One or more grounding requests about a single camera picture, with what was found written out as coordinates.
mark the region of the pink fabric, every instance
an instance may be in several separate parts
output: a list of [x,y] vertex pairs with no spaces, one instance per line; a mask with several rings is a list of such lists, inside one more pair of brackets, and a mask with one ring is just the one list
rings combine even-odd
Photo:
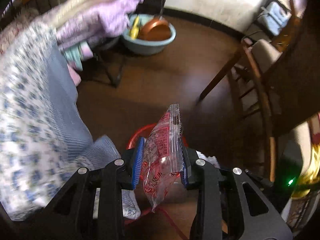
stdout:
[[73,62],[68,62],[68,70],[70,73],[70,76],[76,86],[78,86],[81,82],[81,77],[79,74],[73,69],[76,65]]
[[311,122],[311,141],[313,144],[320,144],[320,113],[310,119]]
[[82,61],[93,58],[93,53],[87,42],[80,43],[80,57]]
[[100,38],[121,35],[129,24],[127,14],[134,12],[142,2],[143,0],[114,0],[81,12],[57,30],[59,50],[70,48],[98,33]]

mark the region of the wooden floor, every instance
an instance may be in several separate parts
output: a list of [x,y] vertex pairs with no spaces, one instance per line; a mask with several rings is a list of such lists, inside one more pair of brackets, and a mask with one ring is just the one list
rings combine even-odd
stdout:
[[[196,105],[202,90],[236,51],[238,42],[217,30],[167,19],[177,31],[174,42],[157,55],[129,55],[117,89],[93,81],[78,86],[79,113],[94,139],[106,134],[121,153],[135,130],[157,122],[170,104],[179,103],[183,133],[191,148],[216,156],[220,164],[230,168],[247,167],[253,159],[263,158],[259,143],[262,131],[257,125],[259,114],[245,122],[239,121],[227,77]],[[116,71],[122,55],[108,51],[105,59]],[[94,60],[86,62],[82,77],[108,82]],[[172,188],[164,209],[188,236],[196,213],[196,193],[184,191],[179,183]],[[138,203],[141,208],[148,207],[140,189],[136,190]],[[128,239],[180,239],[161,213],[132,223],[127,236]]]

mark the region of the light blue bowl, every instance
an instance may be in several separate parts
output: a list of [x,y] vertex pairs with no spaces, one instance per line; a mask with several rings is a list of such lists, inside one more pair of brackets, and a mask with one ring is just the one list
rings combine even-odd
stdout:
[[[136,17],[136,14],[133,14],[130,17],[131,26],[133,25],[133,21]],[[149,14],[139,14],[139,18],[140,22],[148,22],[150,19],[153,18],[153,16]],[[121,36],[121,39],[124,45],[132,52],[139,55],[149,56],[161,52],[165,48],[165,46],[173,42],[174,38],[176,37],[176,30],[172,26],[172,24],[169,24],[169,28],[171,31],[171,37],[164,41],[144,41],[139,39],[134,40],[129,36],[129,29],[126,29],[124,31],[124,33]]]

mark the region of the clear plastic wrapper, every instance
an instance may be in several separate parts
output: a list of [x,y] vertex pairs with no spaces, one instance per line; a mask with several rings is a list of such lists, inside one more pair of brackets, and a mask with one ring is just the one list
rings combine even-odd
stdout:
[[179,105],[170,105],[145,142],[141,174],[152,211],[168,193],[183,168]]

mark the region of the wooden furniture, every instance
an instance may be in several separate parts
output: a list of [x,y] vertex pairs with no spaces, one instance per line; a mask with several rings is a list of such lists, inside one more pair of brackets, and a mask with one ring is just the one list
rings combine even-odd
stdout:
[[265,158],[264,168],[265,175],[269,177],[271,181],[274,181],[275,178],[275,166],[276,166],[276,147],[275,147],[275,139],[273,136],[272,129],[272,120],[271,120],[271,107],[268,100],[268,95],[265,91],[265,88],[262,84],[261,73],[259,67],[250,52],[250,47],[252,43],[248,39],[244,39],[241,41],[241,44],[238,50],[235,52],[233,57],[223,66],[223,68],[219,71],[219,73],[213,78],[213,80],[209,83],[209,85],[203,90],[200,95],[200,100],[203,100],[206,95],[221,81],[221,79],[234,67],[234,65],[240,60],[241,56],[245,56],[249,61],[249,75],[253,80],[254,86],[249,89],[247,92],[240,96],[243,98],[253,89],[256,90],[258,95],[258,103],[255,103],[251,107],[249,107],[249,111],[245,113],[242,118],[249,117],[257,112],[261,113],[262,123],[265,130],[264,137],[264,149],[268,158]]
[[[200,95],[200,100],[203,100],[230,72],[242,55],[247,58],[249,63],[246,72],[239,73],[237,66],[236,70],[238,74],[251,79],[254,85],[240,95],[239,99],[255,90],[258,101],[248,108],[242,118],[261,113],[264,130],[264,175],[271,181],[275,178],[276,138],[288,133],[320,110],[320,103],[314,100],[320,91],[319,88],[315,88],[315,83],[318,86],[317,80],[320,80],[320,69],[316,67],[316,62],[320,62],[317,60],[320,58],[317,52],[320,49],[318,42],[320,39],[316,40],[316,36],[320,34],[316,27],[320,22],[319,6],[316,6],[316,3],[308,4],[304,18],[300,21],[294,15],[293,0],[290,0],[290,4],[293,16],[279,37],[271,44],[260,40],[253,46],[246,39],[242,40],[233,57]],[[263,58],[257,54],[258,50],[255,48],[259,46],[269,46],[267,50],[271,63],[263,71],[261,67],[267,57]]]

